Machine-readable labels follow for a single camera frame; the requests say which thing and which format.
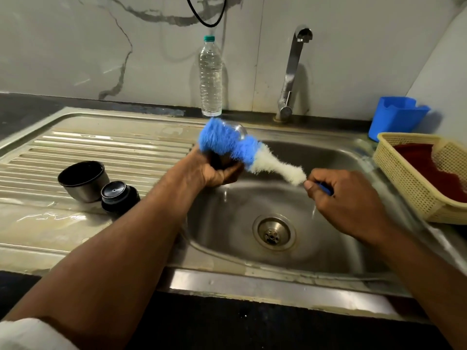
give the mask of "bottle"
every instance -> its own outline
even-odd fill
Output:
[[[222,58],[214,39],[213,35],[204,37],[205,46],[198,60],[201,111],[207,117],[222,113]]]

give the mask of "red object in basket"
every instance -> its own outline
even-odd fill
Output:
[[[422,176],[435,186],[441,194],[458,202],[467,202],[467,194],[462,189],[460,179],[454,173],[438,170],[431,159],[430,144],[402,144],[394,146]]]

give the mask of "black cable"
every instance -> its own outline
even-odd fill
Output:
[[[193,14],[196,16],[196,18],[198,19],[198,21],[201,22],[202,25],[206,26],[206,27],[209,27],[209,28],[214,28],[215,26],[217,26],[220,22],[220,20],[222,19],[222,16],[224,15],[224,11],[225,11],[225,6],[227,5],[227,0],[224,0],[224,6],[222,7],[222,11],[220,13],[220,16],[219,16],[219,19],[214,23],[214,24],[208,24],[206,22],[204,22],[201,17],[198,16],[198,14],[196,13],[195,9],[193,8],[193,5],[191,4],[191,1],[190,0],[186,0],[186,2],[188,2],[188,5],[190,6],[190,9],[191,11],[193,12]]]

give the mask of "person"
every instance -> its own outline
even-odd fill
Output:
[[[0,323],[0,348],[123,348],[196,195],[234,182],[241,171],[238,163],[214,170],[195,147],[141,202],[24,295]],[[334,195],[317,181],[332,185]],[[467,348],[467,278],[397,226],[362,173],[317,168],[304,188],[336,229],[379,253],[452,347]]]

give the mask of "faucet spout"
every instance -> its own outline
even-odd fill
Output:
[[[302,53],[303,43],[308,43],[312,39],[313,33],[307,26],[301,25],[295,29],[292,45],[290,47],[289,61],[287,62],[287,69],[285,70],[284,85],[279,100],[277,101],[277,114],[274,117],[274,121],[276,122],[285,123],[292,115],[292,108],[289,106],[289,100],[292,94],[298,61]]]

